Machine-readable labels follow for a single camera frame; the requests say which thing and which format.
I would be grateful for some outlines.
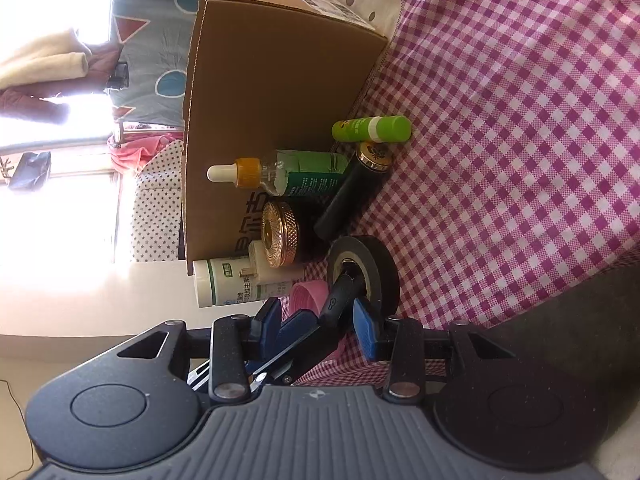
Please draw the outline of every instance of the beige sweater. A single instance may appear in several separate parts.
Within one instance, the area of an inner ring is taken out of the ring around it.
[[[91,51],[72,28],[22,46],[0,61],[0,90],[24,84],[84,77]]]

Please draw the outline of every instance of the cardboard box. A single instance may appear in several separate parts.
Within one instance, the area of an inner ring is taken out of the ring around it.
[[[327,151],[386,46],[335,0],[200,0],[184,99],[182,204],[191,262],[246,254],[266,195],[207,180],[276,148]]]

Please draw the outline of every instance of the ribbed gray panel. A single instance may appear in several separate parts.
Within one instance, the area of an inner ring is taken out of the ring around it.
[[[34,480],[603,480],[581,464],[539,475],[475,460],[443,440],[417,408],[368,386],[266,386],[254,402],[213,411],[164,461],[99,475],[48,465]]]

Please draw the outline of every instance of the white supplement bottle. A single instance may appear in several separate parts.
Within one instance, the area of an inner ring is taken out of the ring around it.
[[[287,296],[293,283],[258,283],[248,257],[197,260],[193,275],[198,307],[223,306]]]

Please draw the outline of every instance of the green label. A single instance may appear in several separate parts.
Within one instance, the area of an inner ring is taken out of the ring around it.
[[[365,117],[363,119],[356,119],[353,121],[353,130],[356,132],[356,136],[358,139],[369,139],[369,123],[371,122],[370,117]]]
[[[324,195],[338,186],[348,160],[339,153],[280,151],[286,169],[284,196]]]
[[[290,171],[284,196],[325,195],[340,184],[341,173]]]

